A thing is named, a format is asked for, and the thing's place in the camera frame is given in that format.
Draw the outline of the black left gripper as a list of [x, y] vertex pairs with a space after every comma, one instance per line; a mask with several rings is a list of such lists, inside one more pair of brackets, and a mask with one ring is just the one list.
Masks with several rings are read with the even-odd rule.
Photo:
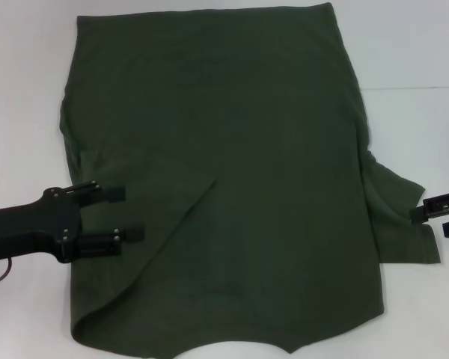
[[51, 254], [60, 263], [120, 256], [124, 244], [144, 240], [144, 225], [79, 233], [79, 205], [125, 199], [124, 186], [103, 188], [90, 181], [69, 188], [48, 188], [33, 203], [0, 209], [0, 260], [34, 253]]

